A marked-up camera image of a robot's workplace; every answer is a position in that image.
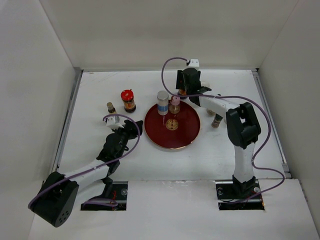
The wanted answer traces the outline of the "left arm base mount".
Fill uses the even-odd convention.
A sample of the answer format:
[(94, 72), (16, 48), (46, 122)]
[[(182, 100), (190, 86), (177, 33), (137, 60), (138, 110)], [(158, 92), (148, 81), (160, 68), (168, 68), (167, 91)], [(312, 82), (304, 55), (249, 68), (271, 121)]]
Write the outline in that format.
[(126, 211), (129, 184), (107, 177), (100, 195), (93, 196), (80, 205), (81, 211)]

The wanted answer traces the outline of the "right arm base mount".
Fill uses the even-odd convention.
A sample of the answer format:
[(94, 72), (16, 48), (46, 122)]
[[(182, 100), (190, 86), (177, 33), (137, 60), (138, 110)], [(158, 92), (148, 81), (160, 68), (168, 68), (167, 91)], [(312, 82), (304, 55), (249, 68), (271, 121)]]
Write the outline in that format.
[(246, 193), (236, 193), (232, 181), (218, 181), (215, 186), (220, 211), (265, 210), (261, 195), (248, 199), (261, 191), (258, 181)]

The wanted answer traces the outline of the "silver lid blue label jar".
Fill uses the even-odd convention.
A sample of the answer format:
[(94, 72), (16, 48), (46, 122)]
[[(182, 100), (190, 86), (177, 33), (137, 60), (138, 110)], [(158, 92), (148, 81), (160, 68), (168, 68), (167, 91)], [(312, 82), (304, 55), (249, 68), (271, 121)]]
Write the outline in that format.
[(157, 93), (157, 110), (161, 116), (165, 116), (169, 111), (169, 94), (165, 90)]

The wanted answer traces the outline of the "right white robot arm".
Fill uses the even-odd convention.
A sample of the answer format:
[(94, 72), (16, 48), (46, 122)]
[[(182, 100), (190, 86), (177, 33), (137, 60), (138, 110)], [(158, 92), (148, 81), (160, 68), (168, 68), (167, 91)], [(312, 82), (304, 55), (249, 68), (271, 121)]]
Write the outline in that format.
[(256, 177), (252, 158), (261, 134), (261, 127), (251, 103), (234, 103), (223, 98), (205, 96), (211, 89), (202, 86), (201, 72), (195, 68), (177, 71), (176, 89), (185, 91), (189, 100), (199, 107), (209, 109), (226, 120), (227, 136), (234, 145), (235, 169), (232, 175), (232, 192), (243, 198), (255, 187)]

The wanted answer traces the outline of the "pink cap small jar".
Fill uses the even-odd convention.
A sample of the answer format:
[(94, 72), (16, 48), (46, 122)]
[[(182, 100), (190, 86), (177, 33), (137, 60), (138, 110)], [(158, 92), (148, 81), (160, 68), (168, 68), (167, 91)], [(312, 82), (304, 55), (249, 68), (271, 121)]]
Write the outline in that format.
[(169, 111), (172, 114), (178, 114), (180, 111), (180, 97), (172, 96), (169, 103)]

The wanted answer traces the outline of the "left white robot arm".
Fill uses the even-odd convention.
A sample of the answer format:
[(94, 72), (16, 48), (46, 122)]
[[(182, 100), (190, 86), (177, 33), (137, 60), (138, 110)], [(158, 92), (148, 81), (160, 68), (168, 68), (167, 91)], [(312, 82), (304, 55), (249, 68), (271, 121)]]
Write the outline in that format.
[(120, 165), (120, 159), (133, 151), (128, 148), (128, 141), (140, 140), (143, 123), (131, 118), (123, 125), (108, 123), (112, 133), (106, 137), (98, 157), (78, 170), (52, 172), (28, 204), (28, 209), (55, 228), (63, 225), (72, 213), (78, 192), (96, 181), (107, 179)]

